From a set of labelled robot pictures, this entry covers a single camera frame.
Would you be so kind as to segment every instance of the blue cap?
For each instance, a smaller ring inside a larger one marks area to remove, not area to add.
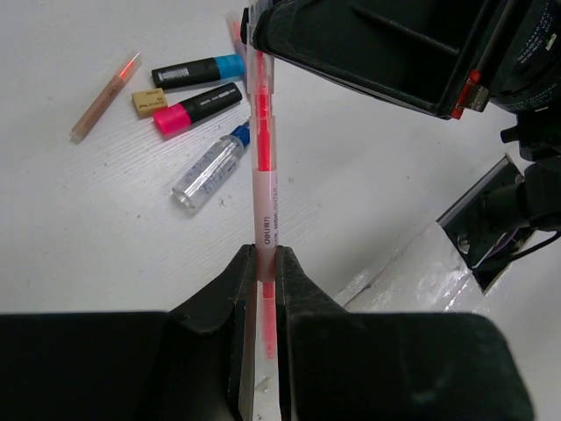
[[[241,77],[245,73],[244,61],[237,54],[215,57],[214,60],[217,62],[221,79]]]
[[[244,125],[236,127],[236,130],[230,133],[230,135],[238,138],[244,144],[244,147],[247,147],[249,145],[249,121]]]

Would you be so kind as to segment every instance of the white table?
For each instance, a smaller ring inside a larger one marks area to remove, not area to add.
[[[0,311],[172,309],[252,242],[248,155],[194,218],[169,194],[245,121],[247,104],[166,143],[131,105],[152,68],[231,54],[224,15],[244,5],[0,3]],[[145,64],[71,144],[70,128],[135,48]],[[281,244],[332,295],[462,196],[501,158],[499,131],[515,121],[493,106],[440,121],[282,62],[275,88]]]

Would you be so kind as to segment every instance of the black cable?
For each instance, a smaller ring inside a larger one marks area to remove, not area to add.
[[[480,271],[484,271],[484,270],[493,270],[493,269],[496,269],[496,268],[505,267],[506,265],[508,265],[509,263],[512,263],[513,261],[519,260],[523,257],[528,256],[529,254],[532,254],[532,253],[537,252],[538,250],[541,250],[544,247],[547,247],[549,244],[552,244],[552,243],[556,242],[558,239],[561,239],[561,232],[556,232],[555,235],[553,235],[550,239],[546,239],[545,241],[542,241],[540,244],[536,244],[535,246],[529,248],[528,250],[524,250],[523,252],[513,254],[513,255],[505,257],[503,259],[490,261],[488,263],[483,262],[477,268],[477,271],[480,272]]]

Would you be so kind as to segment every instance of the eraser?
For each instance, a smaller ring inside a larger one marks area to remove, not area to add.
[[[132,94],[137,113],[142,118],[152,116],[157,110],[167,108],[166,96],[163,89],[144,90]]]

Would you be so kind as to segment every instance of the clear plastic bottle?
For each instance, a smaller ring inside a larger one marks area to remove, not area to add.
[[[175,184],[175,199],[197,212],[238,167],[249,145],[249,123],[223,136]]]

